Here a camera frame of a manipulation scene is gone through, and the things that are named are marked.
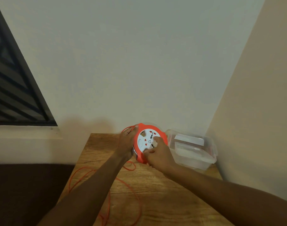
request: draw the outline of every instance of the clear plastic box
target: clear plastic box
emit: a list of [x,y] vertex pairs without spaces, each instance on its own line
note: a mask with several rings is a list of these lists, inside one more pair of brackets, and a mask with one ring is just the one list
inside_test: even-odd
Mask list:
[[211,138],[184,135],[174,130],[165,133],[168,135],[168,146],[176,163],[206,170],[217,161],[217,147]]

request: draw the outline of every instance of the wood grain surface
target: wood grain surface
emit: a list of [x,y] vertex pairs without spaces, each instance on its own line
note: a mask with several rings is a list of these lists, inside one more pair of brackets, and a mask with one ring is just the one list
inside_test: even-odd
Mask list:
[[[85,166],[98,169],[111,156],[117,147],[118,140],[118,134],[92,133],[72,174]],[[136,164],[136,170],[127,171],[122,168],[117,177],[134,189],[142,203],[142,216],[137,225],[232,225],[200,198],[177,183],[165,178],[159,171],[138,163],[134,158],[131,161]],[[79,171],[72,179],[71,184],[73,185],[86,172],[88,171]],[[218,169],[214,164],[207,171],[202,172],[221,179]],[[68,183],[59,201],[67,194]],[[101,212],[104,212],[105,209],[106,203],[103,205]],[[132,191],[119,181],[114,181],[111,187],[110,217],[107,225],[131,225],[136,220],[138,212],[139,203]],[[100,224],[101,222],[98,218],[94,225],[97,226]]]

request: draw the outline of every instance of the person's right arm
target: person's right arm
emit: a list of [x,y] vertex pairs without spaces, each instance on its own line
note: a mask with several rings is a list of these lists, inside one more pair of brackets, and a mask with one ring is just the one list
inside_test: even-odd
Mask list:
[[157,147],[144,151],[149,164],[204,200],[234,225],[287,225],[287,201],[180,166],[163,139],[155,137],[154,140]]

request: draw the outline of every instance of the person's right hand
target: person's right hand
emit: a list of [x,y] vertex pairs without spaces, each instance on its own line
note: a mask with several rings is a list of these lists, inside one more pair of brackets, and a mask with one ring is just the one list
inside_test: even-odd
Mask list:
[[167,174],[177,164],[171,154],[170,148],[164,143],[161,137],[154,137],[157,147],[145,149],[144,156],[148,163],[158,171]]

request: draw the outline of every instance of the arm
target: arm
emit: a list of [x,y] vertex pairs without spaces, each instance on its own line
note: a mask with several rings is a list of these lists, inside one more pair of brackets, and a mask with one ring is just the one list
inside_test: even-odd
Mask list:
[[114,154],[89,179],[61,200],[37,226],[92,226],[120,169],[132,157],[137,127],[120,135]]
[[234,225],[287,225],[287,201],[180,166],[163,139],[154,139],[157,147],[144,151],[149,164],[204,200]]

